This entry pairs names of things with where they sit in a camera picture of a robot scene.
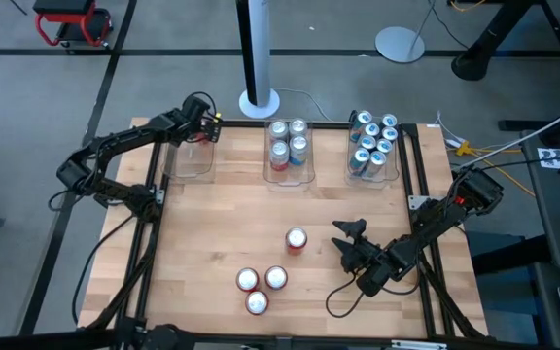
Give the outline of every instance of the floor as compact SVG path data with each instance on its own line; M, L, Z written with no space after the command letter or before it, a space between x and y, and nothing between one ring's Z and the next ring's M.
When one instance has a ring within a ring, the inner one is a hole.
M0 228L0 335L18 331L50 238L53 213L46 203L61 190L55 170L81 145L90 116L99 123L91 122L88 132L105 134L126 128L132 117L154 116L180 105L190 92L204 90L215 98L223 117L244 118L237 107L238 95L245 88L239 55L209 51L128 55L112 65L109 56L59 55L59 48L47 47L33 27L33 1L17 2L30 16L0 0L0 49L53 53L0 51L0 216L6 218ZM112 13L116 29L110 42L117 45L128 2L98 0L98 4ZM550 5L560 21L560 1L551 0ZM380 29L415 28L428 10L424 0L275 0L269 6L272 48L309 50L371 51ZM498 8L483 5L459 13L444 0L436 5L451 32L467 45ZM53 25L46 28L51 35L56 30ZM124 34L120 35L122 48L131 53L240 47L234 3L229 1L138 1ZM434 16L428 19L422 37L430 51L463 49ZM560 46L536 6L500 49L560 50ZM276 55L271 59L271 81L275 87L309 91L336 121L346 120L353 109L368 109L376 114L394 113L404 123L431 123L440 111L445 125L474 146L500 144L517 136L499 131L497 120L552 120L560 114L560 58L495 58L485 79L466 82L451 72L452 57L424 57L399 65L377 56L337 53L343 54ZM303 95L281 92L281 100L279 117L321 119ZM494 161L520 158L498 156ZM451 156L451 161L464 159ZM525 167L508 170L531 186ZM505 200L489 217L470 219L467 230L526 237L542 234L535 200L500 174L494 177L506 187ZM70 299L104 215L89 199L76 206L37 333L74 329ZM491 305L486 300L494 292L489 281L483 285L487 286L485 292L481 290L484 303ZM507 340L535 341L527 332L532 331L527 316L488 306L491 333Z

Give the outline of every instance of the white pole base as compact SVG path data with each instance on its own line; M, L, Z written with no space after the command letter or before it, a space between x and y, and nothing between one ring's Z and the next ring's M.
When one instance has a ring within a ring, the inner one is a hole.
M397 63L411 63L425 53L425 42L416 32L403 27L388 27L375 37L375 47L384 57Z
M248 100L248 90L239 96L239 108L241 112L252 119L265 119L273 116L280 108L280 96L273 88L269 93L269 103L266 106L255 106Z

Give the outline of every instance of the wooden table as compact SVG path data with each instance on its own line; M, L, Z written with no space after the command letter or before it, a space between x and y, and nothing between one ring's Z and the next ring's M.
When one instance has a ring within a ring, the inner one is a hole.
M451 175L440 129L418 125L418 130L430 194L445 195ZM350 188L343 174L346 131L317 129L313 137L316 179L307 192L268 190L262 128L223 129L213 184L170 185L147 304L149 328L172 323L197 333L426 337L419 292L365 297L344 319L327 313L326 296L350 280L330 241L344 238L332 221L365 218L369 240L382 245L409 233L409 223L401 176L383 190ZM413 170L411 146L406 143ZM146 146L123 155L117 181L144 183L151 149ZM418 189L415 174L412 177L413 188ZM110 208L103 234L128 215L122 206ZM94 320L121 286L134 226L130 221L98 251L80 325ZM298 257L285 253L284 235L291 227L304 228L308 234L305 251ZM453 228L439 243L448 291L474 326L487 333L466 237ZM267 312L252 316L244 307L246 295L235 286L235 274L251 266L263 275L275 264L287 269L289 284L282 291L268 292ZM400 283L386 286L404 291L415 279L413 270ZM344 312L359 292L352 285L336 294L331 309ZM432 302L438 333L443 333L433 291Z

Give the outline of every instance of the clear plastic bin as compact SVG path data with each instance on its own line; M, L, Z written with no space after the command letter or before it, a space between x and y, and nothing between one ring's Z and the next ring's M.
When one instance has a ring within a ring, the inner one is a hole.
M215 143L202 141L169 145L161 170L177 184L206 184L215 181Z
M273 192L304 192L308 190L310 183L315 179L315 167L313 156L313 137L312 122L306 122L308 127L304 137L308 141L306 151L306 161L302 165L294 165L289 161L288 168L277 171L271 167L269 160L269 151L271 149L272 138L269 134L269 127L272 123L281 121L289 126L293 120L270 120L264 124L264 167L262 175L267 181L267 187ZM287 135L286 142L289 145L291 136Z
M355 111L352 113L352 118L350 118L350 121L353 120L354 114ZM381 123L381 120L381 117L373 116L372 122L379 125ZM349 160L358 149L358 143L352 142L349 138L350 133L351 126L349 130L347 130L347 158L345 161L345 182L348 185L380 190L383 189L389 181L393 181L399 178L399 170L397 169L397 157L399 156L399 150L397 147L397 142L400 142L403 139L401 134L399 135L399 138L393 143L392 151L386 154L386 163L384 163L381 170L379 170L379 172L373 177L367 177L365 175L353 175L349 170Z

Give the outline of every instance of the red chair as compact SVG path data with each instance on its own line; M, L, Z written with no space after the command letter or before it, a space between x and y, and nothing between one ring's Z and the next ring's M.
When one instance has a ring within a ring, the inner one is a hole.
M96 9L94 0L36 0L36 29L51 46L70 47L71 42L87 42L91 46L109 48L105 40L114 29L111 16L105 9ZM42 19L62 23L52 40L41 27Z

